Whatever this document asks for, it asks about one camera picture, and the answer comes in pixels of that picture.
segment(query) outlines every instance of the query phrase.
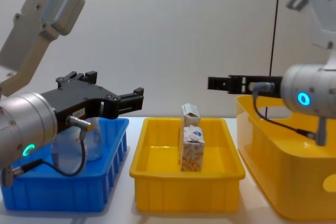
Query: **yellow plastic tray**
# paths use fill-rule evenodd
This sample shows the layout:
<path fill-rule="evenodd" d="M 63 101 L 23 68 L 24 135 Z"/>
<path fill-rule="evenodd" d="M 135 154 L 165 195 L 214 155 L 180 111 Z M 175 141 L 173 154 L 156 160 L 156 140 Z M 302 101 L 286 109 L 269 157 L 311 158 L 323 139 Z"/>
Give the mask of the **yellow plastic tray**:
<path fill-rule="evenodd" d="M 257 107 L 284 106 L 260 97 Z M 316 131 L 314 116 L 293 113 L 275 121 Z M 242 157 L 262 191 L 283 216 L 293 220 L 336 219 L 336 121 L 329 120 L 327 145 L 261 120 L 251 96 L 237 99 L 237 137 Z"/>
<path fill-rule="evenodd" d="M 180 118 L 145 119 L 130 168 L 142 211 L 235 211 L 245 177 L 226 122 L 201 119 L 205 148 L 201 172 L 178 165 Z"/>

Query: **transparent object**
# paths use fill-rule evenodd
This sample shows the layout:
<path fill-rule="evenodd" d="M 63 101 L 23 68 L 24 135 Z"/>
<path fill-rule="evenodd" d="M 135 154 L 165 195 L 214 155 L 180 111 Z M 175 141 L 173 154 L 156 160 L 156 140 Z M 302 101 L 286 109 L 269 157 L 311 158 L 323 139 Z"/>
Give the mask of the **transparent object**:
<path fill-rule="evenodd" d="M 55 166 L 66 173 L 75 172 L 82 160 L 82 150 L 79 140 L 80 128 L 70 127 L 58 133 L 51 144 L 51 157 Z"/>
<path fill-rule="evenodd" d="M 103 153 L 103 145 L 101 140 L 99 118 L 88 118 L 87 122 L 93 124 L 93 131 L 86 134 L 86 143 L 88 147 L 88 161 L 101 158 Z"/>

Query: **robotic arm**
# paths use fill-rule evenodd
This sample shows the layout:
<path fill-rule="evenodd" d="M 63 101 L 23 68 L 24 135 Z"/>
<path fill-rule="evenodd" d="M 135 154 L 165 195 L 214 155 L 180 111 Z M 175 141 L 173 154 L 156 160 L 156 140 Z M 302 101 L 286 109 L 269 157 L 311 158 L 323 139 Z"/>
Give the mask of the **robotic arm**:
<path fill-rule="evenodd" d="M 26 0 L 22 13 L 15 14 L 14 27 L 0 51 L 2 94 L 12 95 L 30 82 L 50 42 L 59 34 L 71 32 L 84 3 L 84 0 Z M 11 164 L 49 144 L 57 133 L 78 126 L 82 129 L 82 141 L 85 132 L 92 130 L 84 119 L 96 116 L 114 119 L 142 108 L 142 88 L 116 95 L 96 85 L 94 71 L 71 72 L 56 81 L 57 89 L 43 94 L 12 95 L 0 101 L 0 169 L 5 186 L 26 172 L 20 167 L 13 170 Z M 33 162 L 31 167 L 41 161 Z"/>
<path fill-rule="evenodd" d="M 336 118 L 336 2 L 333 0 L 287 0 L 288 8 L 303 14 L 311 30 L 312 42 L 331 49 L 327 64 L 306 64 L 290 67 L 284 77 L 230 76 L 209 77 L 208 88 L 232 94 L 252 94 L 282 98 L 291 111 L 319 117 L 317 133 L 293 129 L 325 145 L 326 120 Z"/>

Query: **small carton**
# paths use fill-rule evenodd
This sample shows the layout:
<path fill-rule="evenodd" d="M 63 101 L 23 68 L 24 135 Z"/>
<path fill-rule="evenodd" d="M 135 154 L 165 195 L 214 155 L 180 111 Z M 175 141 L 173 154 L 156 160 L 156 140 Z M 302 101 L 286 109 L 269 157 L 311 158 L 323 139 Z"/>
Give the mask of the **small carton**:
<path fill-rule="evenodd" d="M 191 125 L 183 129 L 183 135 L 181 171 L 200 172 L 204 154 L 203 131 Z"/>
<path fill-rule="evenodd" d="M 181 129 L 180 129 L 180 141 L 179 141 L 179 159 L 178 163 L 181 163 L 181 158 L 182 158 L 182 147 L 183 147 L 183 129 L 185 127 L 189 127 L 190 125 L 193 126 L 199 126 L 199 122 L 201 120 L 201 117 L 199 116 L 199 112 L 197 109 L 197 106 L 192 105 L 190 103 L 186 103 L 185 105 L 181 106 L 181 112 L 182 112 L 182 117 L 181 117 Z"/>

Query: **blue plastic bin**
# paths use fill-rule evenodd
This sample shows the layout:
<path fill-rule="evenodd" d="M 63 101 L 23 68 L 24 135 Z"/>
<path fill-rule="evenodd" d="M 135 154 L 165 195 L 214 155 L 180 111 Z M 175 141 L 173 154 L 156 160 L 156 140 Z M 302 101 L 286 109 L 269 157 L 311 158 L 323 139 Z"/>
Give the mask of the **blue plastic bin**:
<path fill-rule="evenodd" d="M 14 180 L 12 187 L 1 187 L 9 210 L 100 212 L 108 202 L 116 174 L 123 161 L 128 119 L 100 119 L 103 156 L 86 164 L 86 171 L 65 177 L 40 165 Z M 43 158 L 52 163 L 50 145 L 14 163 L 14 167 Z"/>

